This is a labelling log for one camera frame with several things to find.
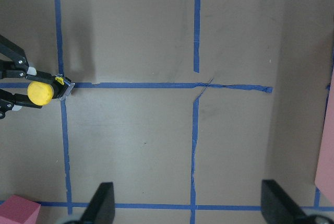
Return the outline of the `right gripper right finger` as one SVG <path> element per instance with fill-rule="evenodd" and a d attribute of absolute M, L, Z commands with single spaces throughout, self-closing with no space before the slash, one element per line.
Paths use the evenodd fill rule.
<path fill-rule="evenodd" d="M 262 180 L 260 207 L 266 223 L 308 223 L 306 213 L 275 180 Z"/>

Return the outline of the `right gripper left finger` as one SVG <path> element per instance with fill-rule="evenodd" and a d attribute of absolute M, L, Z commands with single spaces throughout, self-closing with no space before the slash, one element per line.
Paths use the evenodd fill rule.
<path fill-rule="evenodd" d="M 111 224 L 114 218 L 114 186 L 112 182 L 103 182 L 93 195 L 88 207 L 79 219 L 79 223 Z"/>

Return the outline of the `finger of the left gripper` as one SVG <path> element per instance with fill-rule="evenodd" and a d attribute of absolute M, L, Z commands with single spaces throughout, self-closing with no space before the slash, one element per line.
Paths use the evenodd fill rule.
<path fill-rule="evenodd" d="M 10 61 L 1 60 L 1 79 L 24 78 L 42 83 L 52 83 L 55 78 L 50 73 L 41 72 L 29 65 L 24 50 L 1 36 L 1 54 Z"/>
<path fill-rule="evenodd" d="M 34 104 L 27 95 L 12 94 L 1 89 L 1 120 L 5 118 L 6 112 L 18 111 L 22 107 L 41 109 L 42 106 Z"/>

